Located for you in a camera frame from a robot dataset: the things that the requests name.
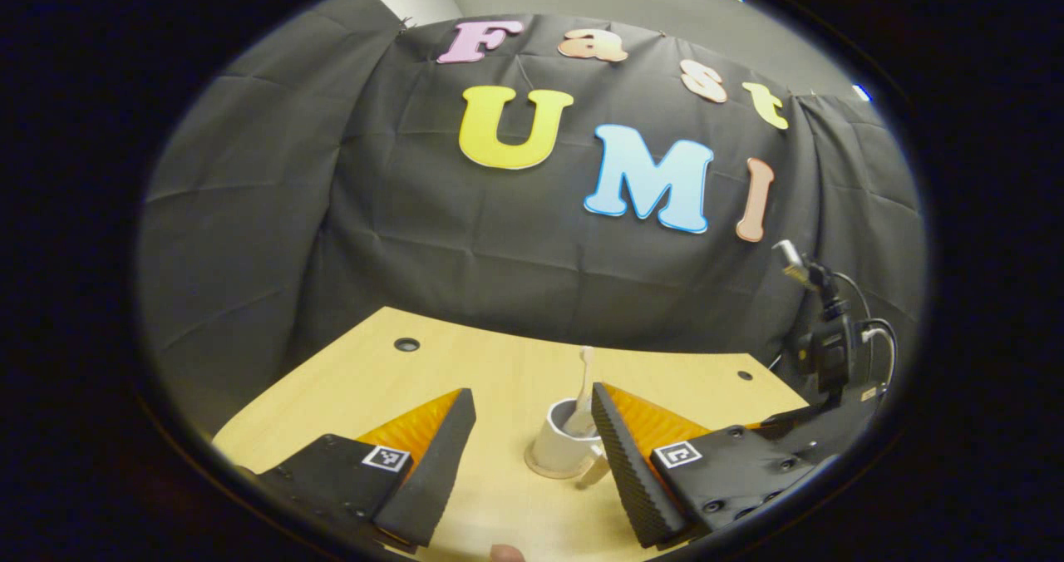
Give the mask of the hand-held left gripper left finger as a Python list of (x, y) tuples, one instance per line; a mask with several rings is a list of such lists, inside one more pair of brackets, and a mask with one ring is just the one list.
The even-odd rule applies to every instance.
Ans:
[(255, 476), (270, 497), (349, 543), (430, 545), (476, 422), (455, 389), (358, 439), (326, 433)]

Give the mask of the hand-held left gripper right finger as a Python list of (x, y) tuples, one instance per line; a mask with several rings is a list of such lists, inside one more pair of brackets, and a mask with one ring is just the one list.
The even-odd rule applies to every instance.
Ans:
[(592, 415), (643, 548), (665, 550), (722, 530), (815, 469), (757, 423), (706, 429), (604, 382), (593, 386)]

